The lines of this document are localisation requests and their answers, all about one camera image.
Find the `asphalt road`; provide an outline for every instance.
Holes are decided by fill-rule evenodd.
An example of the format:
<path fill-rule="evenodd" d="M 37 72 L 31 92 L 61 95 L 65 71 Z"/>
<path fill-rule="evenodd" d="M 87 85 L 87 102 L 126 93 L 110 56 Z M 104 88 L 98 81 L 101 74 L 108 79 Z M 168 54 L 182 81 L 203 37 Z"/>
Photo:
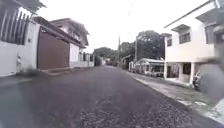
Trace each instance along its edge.
<path fill-rule="evenodd" d="M 0 88 L 0 128 L 216 128 L 112 67 Z"/>

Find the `brown garage door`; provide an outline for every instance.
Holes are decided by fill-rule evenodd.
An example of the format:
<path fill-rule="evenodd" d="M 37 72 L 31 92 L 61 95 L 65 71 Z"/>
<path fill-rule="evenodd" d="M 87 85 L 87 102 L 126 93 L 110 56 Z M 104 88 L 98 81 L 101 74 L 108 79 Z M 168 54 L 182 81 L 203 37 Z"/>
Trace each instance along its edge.
<path fill-rule="evenodd" d="M 38 69 L 69 67 L 69 43 L 57 39 L 52 34 L 40 30 L 37 66 Z"/>

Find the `tree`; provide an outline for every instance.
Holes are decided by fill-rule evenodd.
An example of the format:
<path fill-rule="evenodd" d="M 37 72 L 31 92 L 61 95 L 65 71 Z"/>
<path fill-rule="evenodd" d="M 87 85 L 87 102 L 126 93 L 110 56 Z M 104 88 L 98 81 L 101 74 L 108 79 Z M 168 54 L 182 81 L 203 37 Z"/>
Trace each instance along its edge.
<path fill-rule="evenodd" d="M 116 50 L 112 50 L 107 47 L 101 47 L 101 48 L 95 49 L 94 54 L 100 57 L 106 57 L 106 58 L 114 58 L 114 57 L 117 57 L 118 55 Z"/>
<path fill-rule="evenodd" d="M 161 59 L 165 57 L 164 36 L 155 31 L 140 32 L 137 36 L 137 47 L 138 59 Z"/>
<path fill-rule="evenodd" d="M 128 55 L 134 56 L 135 54 L 135 46 L 134 43 L 129 43 L 129 42 L 123 42 L 120 45 L 120 56 L 125 57 Z"/>

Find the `building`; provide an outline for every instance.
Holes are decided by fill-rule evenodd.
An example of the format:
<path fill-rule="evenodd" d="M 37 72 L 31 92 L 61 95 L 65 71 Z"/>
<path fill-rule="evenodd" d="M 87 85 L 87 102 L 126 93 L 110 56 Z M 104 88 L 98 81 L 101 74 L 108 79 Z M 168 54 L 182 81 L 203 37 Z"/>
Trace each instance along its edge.
<path fill-rule="evenodd" d="M 89 45 L 87 39 L 89 32 L 86 30 L 85 26 L 70 18 L 54 20 L 51 21 L 51 24 L 81 42 L 81 46 L 70 44 L 70 67 L 93 66 L 93 63 L 89 62 L 91 55 L 85 54 L 83 51 Z"/>
<path fill-rule="evenodd" d="M 94 66 L 94 56 L 81 51 L 88 45 L 87 38 L 81 36 L 79 40 L 28 12 L 10 10 L 9 13 L 8 8 L 1 11 L 0 77 L 31 70 Z"/>
<path fill-rule="evenodd" d="M 163 77 L 164 74 L 164 60 L 154 60 L 148 58 L 142 58 L 135 64 L 133 61 L 129 63 L 129 70 L 131 72 L 141 73 L 144 75 Z"/>
<path fill-rule="evenodd" d="M 203 60 L 215 58 L 224 32 L 222 0 L 209 0 L 165 26 L 165 79 L 187 85 Z"/>

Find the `fence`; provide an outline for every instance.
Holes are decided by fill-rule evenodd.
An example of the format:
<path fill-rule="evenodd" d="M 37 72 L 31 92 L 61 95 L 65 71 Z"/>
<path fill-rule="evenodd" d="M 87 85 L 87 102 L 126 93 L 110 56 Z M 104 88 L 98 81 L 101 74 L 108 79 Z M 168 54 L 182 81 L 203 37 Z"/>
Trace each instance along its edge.
<path fill-rule="evenodd" d="M 24 45 L 30 16 L 19 8 L 0 9 L 0 40 Z"/>

